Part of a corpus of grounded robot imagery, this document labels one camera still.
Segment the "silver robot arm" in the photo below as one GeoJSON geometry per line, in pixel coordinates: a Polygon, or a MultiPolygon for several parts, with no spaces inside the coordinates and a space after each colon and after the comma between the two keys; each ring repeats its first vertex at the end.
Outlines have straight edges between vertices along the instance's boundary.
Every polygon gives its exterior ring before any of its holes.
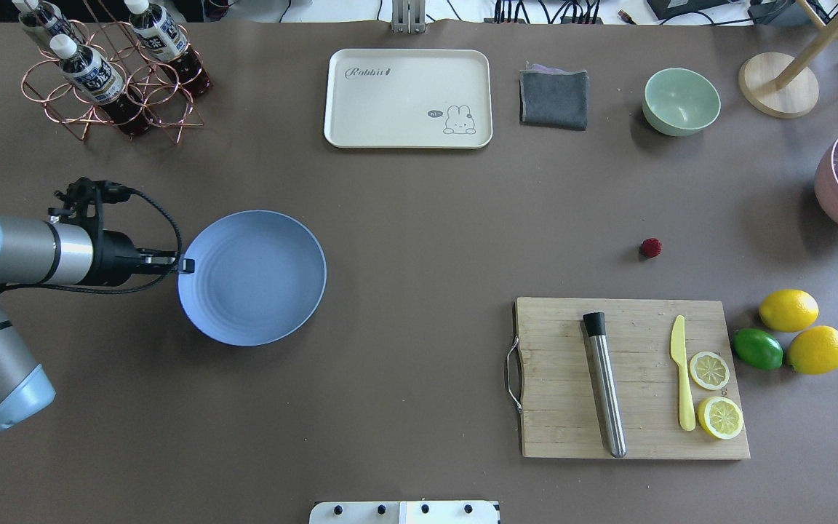
{"type": "MultiPolygon", "coordinates": [[[[47,221],[0,215],[0,295],[8,289],[108,291],[136,274],[195,268],[180,251],[136,248],[103,228],[102,205],[51,209],[47,221]]],[[[55,389],[0,306],[0,432],[47,407],[55,389]]]]}

